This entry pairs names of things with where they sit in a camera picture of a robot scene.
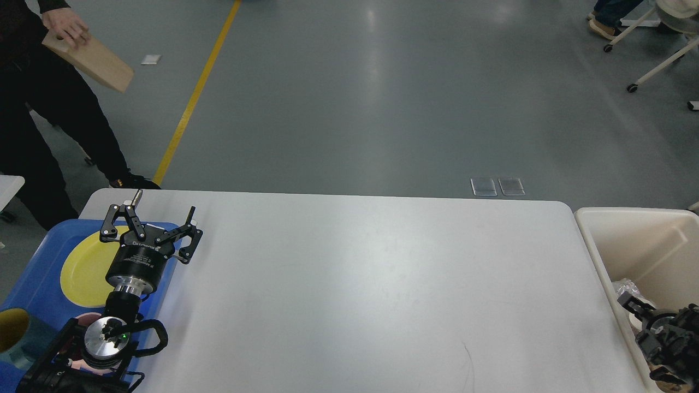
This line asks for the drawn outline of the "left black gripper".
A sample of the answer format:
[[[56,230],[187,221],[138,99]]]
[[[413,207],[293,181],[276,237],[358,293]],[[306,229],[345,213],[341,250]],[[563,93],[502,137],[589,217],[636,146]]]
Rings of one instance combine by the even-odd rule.
[[[196,208],[190,208],[182,226],[157,235],[155,240],[146,239],[145,229],[135,211],[142,196],[143,190],[137,190],[131,200],[121,205],[112,204],[98,232],[102,243],[117,241],[114,223],[118,218],[123,218],[129,229],[134,231],[120,236],[120,246],[105,279],[115,291],[133,288],[132,293],[137,296],[157,291],[170,257],[175,257],[184,265],[189,264],[203,237],[203,231],[197,228],[194,220]],[[189,244],[180,246],[175,254],[173,244],[184,238],[189,238]]]

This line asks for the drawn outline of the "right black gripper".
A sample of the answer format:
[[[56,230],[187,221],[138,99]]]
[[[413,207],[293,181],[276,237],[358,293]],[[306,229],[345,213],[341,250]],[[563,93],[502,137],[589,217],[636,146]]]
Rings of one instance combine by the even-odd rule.
[[[666,326],[674,321],[677,311],[656,308],[642,297],[634,293],[622,291],[617,298],[618,304],[626,311],[639,318],[642,329],[639,334],[658,335],[666,331]]]

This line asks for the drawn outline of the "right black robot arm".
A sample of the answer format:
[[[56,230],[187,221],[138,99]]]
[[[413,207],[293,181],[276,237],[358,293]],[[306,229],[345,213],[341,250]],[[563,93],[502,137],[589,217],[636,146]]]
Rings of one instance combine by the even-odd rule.
[[[698,391],[698,308],[659,310],[625,291],[617,299],[642,323],[635,341],[645,360],[656,366],[649,378]]]

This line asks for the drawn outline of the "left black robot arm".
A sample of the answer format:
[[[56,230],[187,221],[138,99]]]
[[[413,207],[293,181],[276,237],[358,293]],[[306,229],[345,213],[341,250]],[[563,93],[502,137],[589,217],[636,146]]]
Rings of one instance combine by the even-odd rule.
[[[179,227],[140,221],[140,196],[45,236],[2,304],[3,392],[132,392],[132,360],[167,346],[155,314],[203,232],[194,211]]]

